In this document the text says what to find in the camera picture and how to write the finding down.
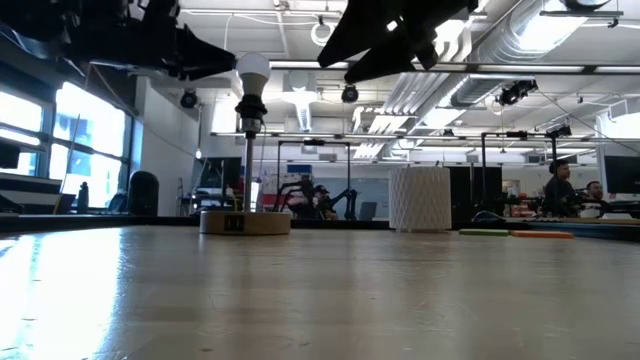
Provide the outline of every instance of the orange mat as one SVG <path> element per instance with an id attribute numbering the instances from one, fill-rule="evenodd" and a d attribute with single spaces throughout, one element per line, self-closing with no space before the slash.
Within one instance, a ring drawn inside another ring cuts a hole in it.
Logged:
<path id="1" fill-rule="evenodd" d="M 543 238 L 543 239 L 573 239 L 573 234 L 561 231 L 511 231 L 512 236 Z"/>

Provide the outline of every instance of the black trash can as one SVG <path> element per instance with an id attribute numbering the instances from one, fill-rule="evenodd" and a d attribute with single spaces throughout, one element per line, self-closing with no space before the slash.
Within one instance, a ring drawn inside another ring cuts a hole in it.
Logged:
<path id="1" fill-rule="evenodd" d="M 158 178 L 146 171 L 136 171 L 129 179 L 129 213 L 158 216 Z"/>

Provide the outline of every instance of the green mat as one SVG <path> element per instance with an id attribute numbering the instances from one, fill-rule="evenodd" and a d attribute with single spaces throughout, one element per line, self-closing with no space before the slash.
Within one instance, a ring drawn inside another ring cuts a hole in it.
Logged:
<path id="1" fill-rule="evenodd" d="M 509 236 L 509 230 L 494 230 L 494 229 L 462 229 L 458 233 L 460 235 L 475 235 L 475 236 Z"/>

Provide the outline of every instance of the man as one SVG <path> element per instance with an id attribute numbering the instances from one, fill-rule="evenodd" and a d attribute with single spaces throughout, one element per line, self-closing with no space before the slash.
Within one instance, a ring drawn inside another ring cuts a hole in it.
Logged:
<path id="1" fill-rule="evenodd" d="M 602 201 L 602 197 L 604 196 L 602 192 L 602 184 L 600 181 L 592 181 L 587 184 L 587 199 Z"/>
<path id="2" fill-rule="evenodd" d="M 585 209 L 598 209 L 600 215 L 609 212 L 609 203 L 602 200 L 604 197 L 604 191 L 602 190 L 602 184 L 600 181 L 592 181 L 587 184 L 587 196 L 584 200 Z"/>
<path id="3" fill-rule="evenodd" d="M 547 211 L 557 216 L 574 216 L 574 211 L 567 202 L 567 197 L 573 195 L 573 186 L 569 182 L 571 169 L 567 160 L 556 160 L 549 165 L 549 172 L 553 175 L 544 188 Z"/>

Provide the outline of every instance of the table surface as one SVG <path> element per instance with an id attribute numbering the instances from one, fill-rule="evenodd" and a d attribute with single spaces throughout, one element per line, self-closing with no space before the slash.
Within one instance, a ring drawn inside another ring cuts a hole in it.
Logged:
<path id="1" fill-rule="evenodd" d="M 130 227 L 0 239 L 0 359 L 640 359 L 640 247 Z"/>

